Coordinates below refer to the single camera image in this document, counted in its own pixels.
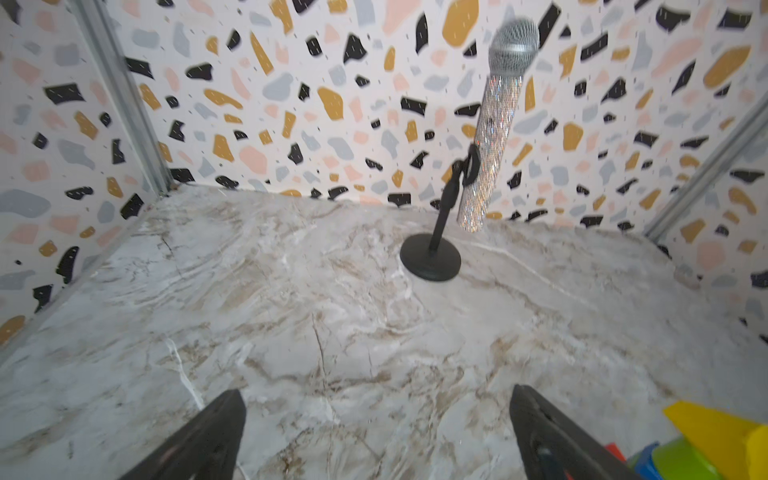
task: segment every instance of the patterned wall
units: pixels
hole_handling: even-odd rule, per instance
[[[12,3],[0,12],[0,346],[154,199],[65,3]]]
[[[540,25],[488,215],[640,230],[766,91],[758,2],[110,0],[178,180],[437,203],[504,18]]]
[[[678,271],[768,343],[768,127],[660,242]]]

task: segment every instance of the sparkly microphone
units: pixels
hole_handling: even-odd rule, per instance
[[[493,36],[488,53],[491,71],[485,81],[474,141],[480,170],[475,182],[464,188],[456,219],[468,232],[482,228],[518,106],[523,74],[538,52],[538,42],[536,24],[527,18],[516,18],[503,24]]]
[[[432,234],[411,235],[400,247],[400,261],[414,275],[432,282],[445,282],[458,275],[462,255],[453,243],[442,237],[445,222],[463,185],[458,224],[470,232],[482,227],[518,106],[522,75],[537,51],[538,29],[526,18],[503,24],[494,35],[488,55],[491,73],[485,82],[475,141],[469,145],[467,157],[451,165],[451,178],[442,191]]]

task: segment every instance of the rhinestone microphone handle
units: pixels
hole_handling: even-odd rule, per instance
[[[496,188],[496,177],[502,167],[502,157],[522,85],[522,76],[491,74],[485,82],[475,132],[475,144],[480,152],[480,173],[477,180],[464,189],[456,219],[468,232],[477,232],[482,228],[488,200]]]

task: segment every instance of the round stand base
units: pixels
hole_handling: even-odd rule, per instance
[[[418,233],[406,238],[400,248],[400,260],[419,278],[432,282],[445,282],[458,275],[462,268],[462,256],[445,238],[440,240],[437,251],[429,251],[431,233]]]

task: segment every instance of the microphone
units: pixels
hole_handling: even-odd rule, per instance
[[[468,232],[482,228],[523,88],[523,74],[536,57],[538,43],[538,28],[528,18],[503,24],[493,36],[488,53],[491,71],[485,81],[474,140],[479,172],[474,183],[465,185],[456,219]]]

